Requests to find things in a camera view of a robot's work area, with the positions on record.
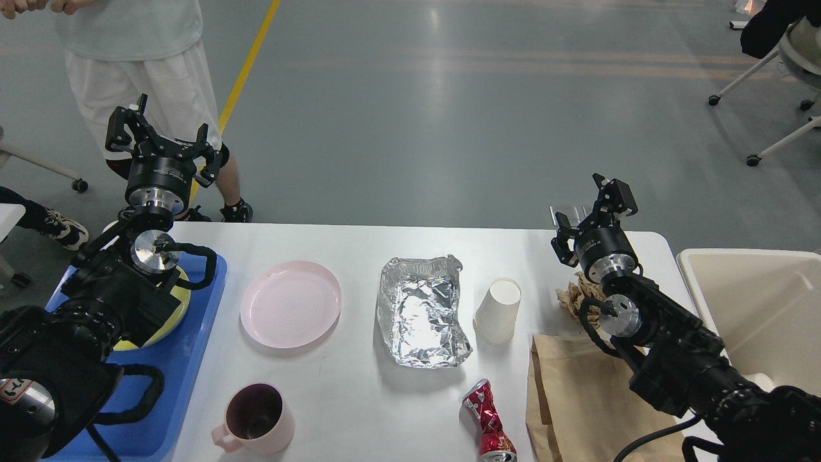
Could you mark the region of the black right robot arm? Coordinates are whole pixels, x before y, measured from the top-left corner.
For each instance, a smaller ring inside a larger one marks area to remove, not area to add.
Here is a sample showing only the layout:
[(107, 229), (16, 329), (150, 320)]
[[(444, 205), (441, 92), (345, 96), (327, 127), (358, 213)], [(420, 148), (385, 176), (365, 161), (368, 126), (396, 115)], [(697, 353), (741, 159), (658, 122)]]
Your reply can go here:
[(722, 339), (643, 275), (620, 225), (622, 216), (638, 211), (629, 185), (598, 173), (593, 180), (598, 196), (590, 214), (573, 226), (557, 212), (552, 240), (558, 260), (580, 266), (605, 295), (583, 299), (580, 324), (601, 351), (630, 366), (629, 387), (642, 400), (675, 417), (694, 413), (627, 445), (616, 460), (704, 422), (718, 441), (687, 436), (681, 445), (686, 461), (696, 460), (696, 450), (719, 461), (818, 461), (819, 398), (794, 386), (763, 391), (742, 377), (722, 356)]

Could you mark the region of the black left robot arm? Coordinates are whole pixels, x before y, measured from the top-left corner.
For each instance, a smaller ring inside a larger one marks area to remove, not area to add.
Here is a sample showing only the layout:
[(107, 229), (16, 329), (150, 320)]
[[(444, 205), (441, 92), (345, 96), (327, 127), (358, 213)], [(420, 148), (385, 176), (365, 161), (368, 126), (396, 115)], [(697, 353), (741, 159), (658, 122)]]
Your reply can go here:
[(164, 391), (156, 366), (109, 362), (123, 340), (142, 347), (181, 303), (174, 287), (205, 289), (214, 281), (214, 250), (176, 242), (168, 233), (189, 206), (191, 184), (208, 187), (222, 154), (208, 141), (167, 139), (146, 119), (148, 97), (117, 107), (105, 148), (132, 157), (129, 210), (71, 261), (53, 312), (24, 306), (2, 315), (2, 460), (37, 461), (88, 432), (117, 460), (97, 429), (138, 423)]

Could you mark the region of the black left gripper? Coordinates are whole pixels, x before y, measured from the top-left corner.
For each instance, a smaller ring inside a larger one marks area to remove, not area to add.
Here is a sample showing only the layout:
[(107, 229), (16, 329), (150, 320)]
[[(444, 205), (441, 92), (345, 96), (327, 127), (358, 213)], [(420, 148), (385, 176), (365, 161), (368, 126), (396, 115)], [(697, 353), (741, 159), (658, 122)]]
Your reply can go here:
[(127, 152), (133, 162), (125, 199), (130, 207), (189, 208), (192, 181), (210, 187), (222, 167), (222, 152), (208, 142), (209, 125), (203, 123), (194, 141), (175, 138), (176, 154), (164, 156), (157, 147), (157, 132), (146, 118), (147, 94), (129, 108), (117, 106), (106, 127), (105, 148)]

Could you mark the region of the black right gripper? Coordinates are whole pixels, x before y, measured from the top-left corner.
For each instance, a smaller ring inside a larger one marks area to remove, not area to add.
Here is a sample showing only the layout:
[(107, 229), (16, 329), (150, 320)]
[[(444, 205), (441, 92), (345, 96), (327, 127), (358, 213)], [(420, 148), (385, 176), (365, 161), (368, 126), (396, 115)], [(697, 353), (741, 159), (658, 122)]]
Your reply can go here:
[[(566, 214), (556, 212), (557, 234), (551, 245), (560, 263), (569, 267), (580, 263), (584, 277), (600, 283), (605, 275), (616, 270), (638, 269), (638, 257), (620, 221), (637, 214), (639, 207), (627, 182), (598, 173), (593, 173), (593, 181), (598, 187), (591, 213), (593, 227), (573, 227)], [(570, 241), (574, 241), (574, 250)]]

